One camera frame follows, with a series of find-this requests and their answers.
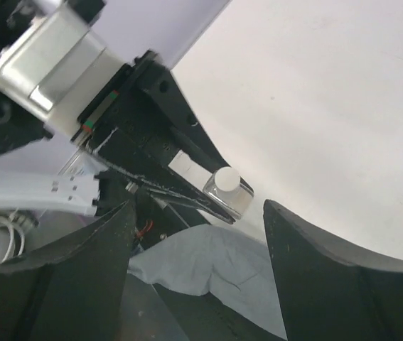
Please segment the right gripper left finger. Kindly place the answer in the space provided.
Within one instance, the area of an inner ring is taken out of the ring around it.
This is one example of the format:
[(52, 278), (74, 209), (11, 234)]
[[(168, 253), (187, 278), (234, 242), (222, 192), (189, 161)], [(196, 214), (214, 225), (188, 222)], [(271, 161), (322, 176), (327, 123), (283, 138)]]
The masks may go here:
[(0, 264), (0, 340), (115, 340), (135, 226), (127, 200)]

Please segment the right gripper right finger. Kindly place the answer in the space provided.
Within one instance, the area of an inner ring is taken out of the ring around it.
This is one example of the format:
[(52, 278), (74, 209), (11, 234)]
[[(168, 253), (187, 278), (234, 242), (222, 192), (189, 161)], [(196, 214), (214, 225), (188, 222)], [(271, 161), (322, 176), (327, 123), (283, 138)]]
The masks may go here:
[(359, 247), (273, 200), (263, 208), (289, 340), (403, 340), (403, 260)]

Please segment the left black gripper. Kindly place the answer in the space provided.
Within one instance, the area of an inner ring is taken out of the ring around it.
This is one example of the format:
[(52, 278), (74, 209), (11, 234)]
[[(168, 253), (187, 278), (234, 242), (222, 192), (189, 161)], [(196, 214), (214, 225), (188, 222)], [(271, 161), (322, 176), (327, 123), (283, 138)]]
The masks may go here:
[(72, 142), (162, 200), (232, 224), (235, 218), (168, 167), (176, 144), (211, 173), (229, 166), (161, 56), (146, 51), (119, 71), (77, 118)]

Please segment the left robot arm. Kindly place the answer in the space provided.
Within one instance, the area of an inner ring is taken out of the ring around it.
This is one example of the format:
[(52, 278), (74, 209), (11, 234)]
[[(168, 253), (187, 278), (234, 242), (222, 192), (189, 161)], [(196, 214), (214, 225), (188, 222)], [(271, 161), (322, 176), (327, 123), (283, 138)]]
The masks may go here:
[(239, 220), (254, 192), (171, 70), (225, 1), (0, 1), (0, 167), (88, 152), (152, 195)]

